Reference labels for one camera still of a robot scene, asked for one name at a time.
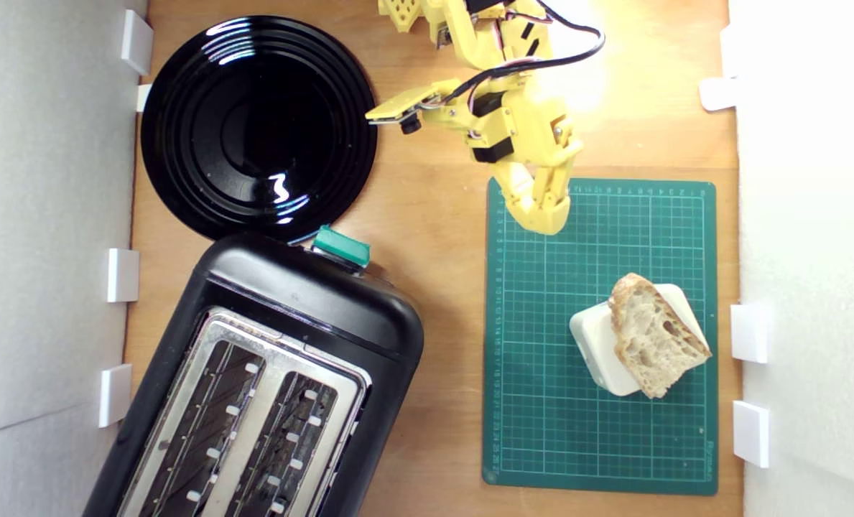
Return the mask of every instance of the wooden table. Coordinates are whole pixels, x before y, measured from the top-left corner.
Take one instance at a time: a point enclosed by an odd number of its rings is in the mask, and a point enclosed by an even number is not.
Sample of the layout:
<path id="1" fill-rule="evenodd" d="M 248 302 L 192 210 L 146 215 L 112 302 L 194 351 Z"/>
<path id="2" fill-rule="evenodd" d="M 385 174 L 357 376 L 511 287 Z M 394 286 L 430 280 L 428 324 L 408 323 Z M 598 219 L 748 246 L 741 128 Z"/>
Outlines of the wooden table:
<path id="1" fill-rule="evenodd" d="M 738 298 L 735 119 L 708 114 L 698 82 L 720 72 L 723 0 L 590 0 L 608 33 L 571 88 L 585 151 L 580 176 L 710 180 L 717 186 L 720 292 L 720 490 L 716 497 L 490 487 L 481 480 L 483 289 L 487 171 L 460 137 L 436 128 L 381 131 L 377 162 L 335 228 L 372 245 L 388 277 L 418 301 L 426 327 L 417 376 L 372 481 L 362 515 L 742 515 L 742 464 L 732 453 L 731 400 L 741 393 L 729 353 L 728 305 Z M 281 14 L 330 32 L 370 73 L 377 98 L 466 78 L 452 49 L 431 48 L 423 22 L 397 34 L 375 0 L 151 0 L 153 72 L 190 36 L 244 14 Z M 140 302 L 130 308 L 126 360 L 139 382 L 209 241 L 174 219 L 138 158 L 132 246 L 141 251 Z"/>

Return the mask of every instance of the black cable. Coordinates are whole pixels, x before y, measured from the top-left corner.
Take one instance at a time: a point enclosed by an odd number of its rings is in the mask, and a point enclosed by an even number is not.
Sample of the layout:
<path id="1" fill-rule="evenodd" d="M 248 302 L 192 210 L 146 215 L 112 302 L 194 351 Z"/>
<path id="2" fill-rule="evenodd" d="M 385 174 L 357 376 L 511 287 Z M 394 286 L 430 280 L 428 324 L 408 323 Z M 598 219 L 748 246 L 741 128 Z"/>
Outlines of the black cable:
<path id="1" fill-rule="evenodd" d="M 549 17 L 557 20 L 558 22 L 564 24 L 570 29 L 578 30 L 579 32 L 588 32 L 596 36 L 597 42 L 593 45 L 592 48 L 586 50 L 585 52 L 578 53 L 578 55 L 573 55 L 569 57 L 562 57 L 557 59 L 548 59 L 544 61 L 536 61 L 536 62 L 520 62 L 515 65 L 505 65 L 498 66 L 497 68 L 489 68 L 478 75 L 473 76 L 473 78 L 468 79 L 463 84 L 459 85 L 459 88 L 456 88 L 446 96 L 446 98 L 442 99 L 443 104 L 452 101 L 454 98 L 460 97 L 466 91 L 469 91 L 471 88 L 481 84 L 483 81 L 487 79 L 496 79 L 496 78 L 505 78 L 507 75 L 513 75 L 513 73 L 519 72 L 528 72 L 529 70 L 541 70 L 542 68 L 553 68 L 555 66 L 564 66 L 564 65 L 573 65 L 575 62 L 581 62 L 584 59 L 588 59 L 596 53 L 600 52 L 602 46 L 605 45 L 605 34 L 601 32 L 601 30 L 596 29 L 596 27 L 590 27 L 588 25 L 578 25 L 573 23 L 564 17 L 561 14 L 555 12 L 554 9 L 548 7 L 547 4 L 542 2 L 542 0 L 536 0 L 542 7 L 546 13 L 548 13 Z"/>

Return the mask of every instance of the wire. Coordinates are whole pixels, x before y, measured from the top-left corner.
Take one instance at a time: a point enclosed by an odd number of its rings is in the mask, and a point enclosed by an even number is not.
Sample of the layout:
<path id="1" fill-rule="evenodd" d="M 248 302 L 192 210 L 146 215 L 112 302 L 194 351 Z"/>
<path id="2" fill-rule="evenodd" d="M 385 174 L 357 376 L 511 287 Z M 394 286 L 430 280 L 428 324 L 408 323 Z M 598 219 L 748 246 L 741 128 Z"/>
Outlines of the wire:
<path id="1" fill-rule="evenodd" d="M 496 68 L 489 68 L 481 73 L 477 73 L 477 75 L 473 76 L 471 79 L 468 79 L 463 84 L 459 85 L 459 88 L 456 88 L 447 95 L 445 98 L 440 101 L 440 104 L 446 104 L 449 101 L 452 101 L 454 98 L 460 97 L 466 91 L 469 91 L 472 88 L 475 88 L 477 85 L 480 85 L 482 82 L 485 82 L 488 79 L 496 79 L 496 78 L 505 78 L 507 75 L 513 75 L 513 73 L 520 72 L 528 72 L 529 70 L 541 70 L 542 68 L 553 68 L 555 66 L 564 66 L 564 65 L 573 65 L 575 62 L 581 62 L 584 59 L 588 59 L 596 53 L 600 52 L 602 47 L 605 45 L 605 34 L 601 32 L 601 30 L 596 29 L 596 27 L 591 27 L 588 25 L 578 25 L 573 23 L 564 17 L 561 14 L 555 12 L 554 9 L 548 7 L 547 4 L 542 2 L 542 0 L 536 0 L 542 7 L 548 16 L 552 19 L 557 20 L 558 22 L 564 24 L 570 29 L 577 30 L 578 32 L 587 32 L 593 34 L 597 38 L 597 42 L 593 45 L 589 50 L 585 52 L 578 53 L 578 55 L 573 55 L 569 57 L 562 57 L 556 59 L 548 59 L 548 60 L 538 60 L 533 62 L 520 62 L 520 63 L 509 63 L 509 65 L 502 65 Z"/>
<path id="2" fill-rule="evenodd" d="M 535 23 L 542 23 L 544 25 L 549 25 L 552 23 L 552 21 L 554 21 L 551 16 L 546 16 L 543 19 L 540 19 L 539 17 L 533 17 L 531 14 L 523 14 L 518 13 L 516 11 L 506 11 L 506 20 L 516 19 L 517 17 L 519 17 L 520 19 L 528 19 L 534 21 Z"/>

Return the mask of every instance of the bread crust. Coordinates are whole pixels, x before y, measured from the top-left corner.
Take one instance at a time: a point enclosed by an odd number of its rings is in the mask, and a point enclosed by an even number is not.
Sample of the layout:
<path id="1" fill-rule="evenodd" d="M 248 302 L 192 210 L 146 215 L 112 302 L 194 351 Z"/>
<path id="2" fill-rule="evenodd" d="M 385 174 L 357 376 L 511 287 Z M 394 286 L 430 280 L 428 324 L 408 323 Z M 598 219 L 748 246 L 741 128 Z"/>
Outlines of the bread crust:
<path id="1" fill-rule="evenodd" d="M 703 364 L 706 360 L 710 359 L 713 354 L 711 353 L 711 349 L 707 347 L 707 345 L 703 343 L 688 326 L 686 326 L 682 321 L 682 318 L 680 318 L 676 311 L 673 310 L 672 305 L 663 298 L 659 291 L 656 290 L 656 286 L 654 286 L 653 282 L 650 282 L 649 279 L 638 274 L 627 274 L 623 278 L 619 279 L 619 281 L 615 282 L 613 291 L 611 291 L 611 296 L 608 298 L 608 308 L 611 309 L 611 327 L 613 327 L 615 335 L 618 338 L 618 343 L 615 345 L 615 354 L 618 356 L 621 363 L 628 368 L 631 375 L 634 376 L 638 383 L 640 383 L 641 389 L 644 391 L 644 395 L 647 395 L 650 399 L 654 399 L 654 397 L 666 395 L 667 389 L 669 389 L 673 383 L 677 382 L 685 371 L 679 372 L 679 375 L 676 376 L 668 386 L 648 387 L 644 385 L 644 382 L 637 373 L 636 368 L 631 367 L 630 356 L 628 354 L 628 347 L 631 344 L 631 336 L 624 335 L 623 320 L 627 315 L 624 312 L 624 308 L 628 304 L 630 298 L 635 295 L 637 291 L 643 291 L 645 294 L 653 297 L 654 306 L 658 307 L 660 311 L 665 312 L 666 320 L 669 320 L 672 323 L 671 327 L 673 330 L 677 331 L 677 333 L 673 333 L 670 330 L 664 330 L 667 334 L 670 334 L 673 340 L 684 341 L 684 343 L 687 343 L 692 347 L 692 349 L 696 350 L 697 353 L 703 356 L 698 365 Z"/>

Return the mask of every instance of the toaster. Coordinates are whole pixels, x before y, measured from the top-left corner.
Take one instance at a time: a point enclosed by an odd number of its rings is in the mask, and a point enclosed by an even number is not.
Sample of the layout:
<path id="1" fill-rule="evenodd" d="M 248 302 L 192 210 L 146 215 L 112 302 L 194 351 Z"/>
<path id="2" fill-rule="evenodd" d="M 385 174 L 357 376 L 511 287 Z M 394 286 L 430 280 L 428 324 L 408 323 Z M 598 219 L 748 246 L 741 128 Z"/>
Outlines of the toaster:
<path id="1" fill-rule="evenodd" d="M 206 251 L 85 517 L 355 515 L 417 369 L 410 301 L 368 246 L 237 233 Z"/>

